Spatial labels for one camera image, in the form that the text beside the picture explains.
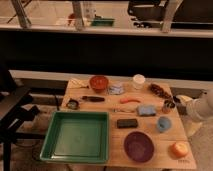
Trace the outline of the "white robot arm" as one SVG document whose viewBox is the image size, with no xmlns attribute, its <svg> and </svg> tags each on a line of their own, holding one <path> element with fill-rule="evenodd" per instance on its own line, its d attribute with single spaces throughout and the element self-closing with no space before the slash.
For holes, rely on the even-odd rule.
<svg viewBox="0 0 213 171">
<path fill-rule="evenodd" d="M 213 119 L 213 89 L 206 91 L 200 98 L 190 100 L 186 111 L 194 122 Z"/>
</svg>

